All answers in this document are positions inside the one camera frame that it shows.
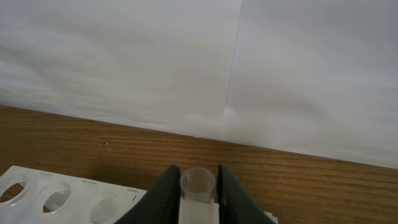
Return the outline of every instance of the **tabletop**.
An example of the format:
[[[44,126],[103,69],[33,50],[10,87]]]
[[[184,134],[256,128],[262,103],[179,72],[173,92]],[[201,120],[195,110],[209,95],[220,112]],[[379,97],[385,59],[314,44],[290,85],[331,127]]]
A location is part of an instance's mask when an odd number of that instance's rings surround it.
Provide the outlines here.
[[[0,106],[0,175],[22,166],[150,189],[227,165],[281,224],[398,223],[398,170]]]

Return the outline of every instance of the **test tube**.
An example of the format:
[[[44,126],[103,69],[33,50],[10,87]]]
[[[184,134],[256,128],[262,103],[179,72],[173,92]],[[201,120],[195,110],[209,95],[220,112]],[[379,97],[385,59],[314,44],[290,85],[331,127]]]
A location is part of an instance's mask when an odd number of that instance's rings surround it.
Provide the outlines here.
[[[183,223],[214,224],[216,179],[213,173],[204,168],[189,169],[181,176],[180,186]]]

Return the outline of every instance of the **round hole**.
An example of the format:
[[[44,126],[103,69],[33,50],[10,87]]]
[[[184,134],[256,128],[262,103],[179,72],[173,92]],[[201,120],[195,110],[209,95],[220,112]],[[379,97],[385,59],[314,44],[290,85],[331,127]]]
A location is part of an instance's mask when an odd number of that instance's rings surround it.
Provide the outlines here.
[[[52,195],[48,197],[48,199],[44,202],[43,212],[54,212],[58,208],[60,208],[65,202],[68,200],[70,196],[70,188],[62,189],[54,192]]]
[[[19,195],[26,186],[26,181],[18,182],[12,186],[10,186],[1,196],[0,203],[7,202],[8,200],[13,199],[17,195]]]
[[[93,224],[105,223],[117,212],[118,206],[114,198],[100,200],[90,213],[90,222]]]

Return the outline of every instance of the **white plastic holder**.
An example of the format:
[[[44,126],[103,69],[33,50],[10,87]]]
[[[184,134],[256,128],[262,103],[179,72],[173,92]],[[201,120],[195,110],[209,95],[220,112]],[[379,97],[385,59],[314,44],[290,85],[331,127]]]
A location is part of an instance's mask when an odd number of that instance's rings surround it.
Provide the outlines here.
[[[0,196],[18,183],[24,189],[0,203],[1,224],[113,224],[146,193],[132,187],[12,166],[0,177]],[[43,212],[44,206],[50,212]],[[276,217],[266,214],[278,224]]]

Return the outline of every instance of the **white paper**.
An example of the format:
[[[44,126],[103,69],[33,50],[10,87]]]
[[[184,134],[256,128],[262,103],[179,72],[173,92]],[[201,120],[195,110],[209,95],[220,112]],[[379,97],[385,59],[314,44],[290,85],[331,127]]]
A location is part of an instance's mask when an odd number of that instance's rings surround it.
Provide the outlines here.
[[[0,104],[219,138],[240,0],[2,0]]]
[[[223,139],[398,168],[397,9],[243,1]]]

